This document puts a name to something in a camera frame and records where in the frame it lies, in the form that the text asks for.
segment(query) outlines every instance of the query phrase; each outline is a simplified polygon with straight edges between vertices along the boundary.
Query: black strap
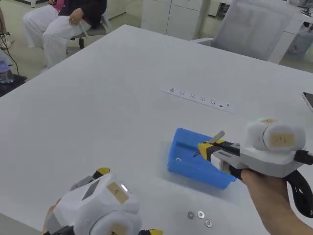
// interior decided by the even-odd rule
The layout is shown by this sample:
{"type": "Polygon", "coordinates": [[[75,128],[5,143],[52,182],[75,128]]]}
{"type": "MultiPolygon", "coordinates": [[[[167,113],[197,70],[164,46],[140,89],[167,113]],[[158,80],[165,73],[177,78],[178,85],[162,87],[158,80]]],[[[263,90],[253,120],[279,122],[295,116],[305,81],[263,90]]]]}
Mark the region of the black strap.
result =
{"type": "Polygon", "coordinates": [[[229,165],[229,172],[232,176],[236,177],[237,179],[242,180],[241,178],[241,172],[243,171],[243,169],[237,169],[235,167],[233,167],[232,165],[229,165]]]}
{"type": "Polygon", "coordinates": [[[140,230],[138,235],[151,235],[151,232],[149,230],[140,230]]]}
{"type": "Polygon", "coordinates": [[[308,218],[313,218],[313,194],[310,185],[298,170],[284,178],[291,186],[293,200],[298,211],[308,218]]]}
{"type": "Polygon", "coordinates": [[[51,235],[75,235],[73,226],[65,226],[51,235]]]}

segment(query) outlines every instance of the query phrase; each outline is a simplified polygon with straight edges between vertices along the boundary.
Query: white cabinet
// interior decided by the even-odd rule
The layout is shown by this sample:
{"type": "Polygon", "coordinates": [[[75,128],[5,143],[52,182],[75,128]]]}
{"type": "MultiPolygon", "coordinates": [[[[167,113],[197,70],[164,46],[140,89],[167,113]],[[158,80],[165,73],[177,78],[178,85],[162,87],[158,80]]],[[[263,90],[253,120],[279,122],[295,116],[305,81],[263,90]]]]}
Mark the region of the white cabinet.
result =
{"type": "Polygon", "coordinates": [[[202,0],[172,0],[172,5],[200,11],[202,0]]]}
{"type": "Polygon", "coordinates": [[[143,0],[141,28],[191,40],[202,1],[206,0],[143,0]]]}
{"type": "Polygon", "coordinates": [[[279,64],[295,36],[296,34],[283,32],[274,50],[272,51],[268,61],[271,61],[275,64],[279,64]]]}
{"type": "Polygon", "coordinates": [[[285,28],[285,32],[287,33],[293,33],[297,34],[299,32],[299,29],[301,28],[301,25],[303,24],[303,20],[298,20],[292,18],[289,25],[285,28]]]}
{"type": "Polygon", "coordinates": [[[219,1],[212,0],[207,14],[210,16],[217,16],[220,6],[221,3],[219,1]]]}
{"type": "Polygon", "coordinates": [[[192,40],[199,14],[199,11],[172,5],[166,34],[176,38],[192,40]]]}
{"type": "Polygon", "coordinates": [[[170,8],[167,0],[143,0],[141,28],[165,34],[170,8]]]}

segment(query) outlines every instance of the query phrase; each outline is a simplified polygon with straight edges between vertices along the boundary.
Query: black cable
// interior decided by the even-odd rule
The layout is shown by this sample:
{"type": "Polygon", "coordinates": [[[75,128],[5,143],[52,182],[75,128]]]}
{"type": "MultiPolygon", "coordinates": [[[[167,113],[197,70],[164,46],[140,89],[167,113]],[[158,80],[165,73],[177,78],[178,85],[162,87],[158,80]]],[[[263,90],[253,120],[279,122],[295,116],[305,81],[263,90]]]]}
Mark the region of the black cable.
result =
{"type": "Polygon", "coordinates": [[[313,218],[313,194],[306,179],[297,170],[284,179],[291,186],[294,204],[298,211],[308,218],[313,218]]]}
{"type": "Polygon", "coordinates": [[[307,150],[297,150],[294,155],[294,160],[306,165],[313,165],[313,155],[307,150]]]}
{"type": "MultiPolygon", "coordinates": [[[[3,32],[4,26],[3,26],[3,23],[2,23],[2,20],[1,20],[1,19],[0,19],[0,24],[1,24],[1,30],[2,30],[2,32],[3,32]]],[[[3,52],[4,52],[6,55],[8,55],[8,56],[11,58],[11,60],[13,60],[15,66],[16,66],[16,71],[17,71],[18,75],[20,75],[18,63],[16,63],[16,61],[15,61],[15,60],[13,59],[13,57],[11,56],[10,51],[9,51],[9,48],[8,48],[8,45],[6,44],[5,40],[3,40],[3,38],[1,37],[1,35],[0,35],[0,38],[1,38],[1,41],[3,42],[3,44],[5,45],[6,50],[7,50],[8,53],[5,53],[5,50],[3,50],[3,52]]]]}

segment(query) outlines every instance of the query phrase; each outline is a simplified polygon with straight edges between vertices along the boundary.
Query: white table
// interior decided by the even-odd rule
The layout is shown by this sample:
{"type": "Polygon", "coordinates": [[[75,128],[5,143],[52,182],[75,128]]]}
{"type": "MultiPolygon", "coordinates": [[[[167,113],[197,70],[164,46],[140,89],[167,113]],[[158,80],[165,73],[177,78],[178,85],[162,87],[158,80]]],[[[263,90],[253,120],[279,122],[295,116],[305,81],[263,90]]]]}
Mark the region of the white table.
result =
{"type": "MultiPolygon", "coordinates": [[[[139,198],[144,228],[267,234],[240,181],[222,191],[172,174],[169,148],[178,127],[238,141],[247,121],[271,117],[303,125],[313,150],[303,91],[311,73],[123,26],[0,99],[0,213],[39,230],[73,183],[109,166],[139,198]],[[236,114],[159,91],[169,86],[236,114]],[[212,228],[187,218],[198,210],[212,228]]],[[[312,168],[301,172],[313,186],[312,168]]]]}

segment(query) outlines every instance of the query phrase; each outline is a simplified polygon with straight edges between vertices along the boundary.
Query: white office chair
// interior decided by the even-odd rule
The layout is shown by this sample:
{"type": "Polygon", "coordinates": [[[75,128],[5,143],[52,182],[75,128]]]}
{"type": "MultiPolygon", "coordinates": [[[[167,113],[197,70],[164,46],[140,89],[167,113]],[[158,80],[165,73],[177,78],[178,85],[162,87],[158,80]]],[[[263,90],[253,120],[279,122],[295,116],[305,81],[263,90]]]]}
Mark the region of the white office chair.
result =
{"type": "Polygon", "coordinates": [[[109,18],[108,18],[107,10],[101,16],[101,24],[99,25],[99,27],[91,28],[87,31],[85,31],[85,29],[82,28],[82,30],[83,30],[83,33],[71,38],[72,40],[75,40],[75,38],[78,38],[80,49],[83,49],[85,47],[84,37],[106,35],[106,34],[112,32],[113,29],[112,29],[112,25],[111,25],[109,18]]]}
{"type": "Polygon", "coordinates": [[[192,41],[267,61],[293,14],[281,0],[233,0],[216,37],[192,41]]]}

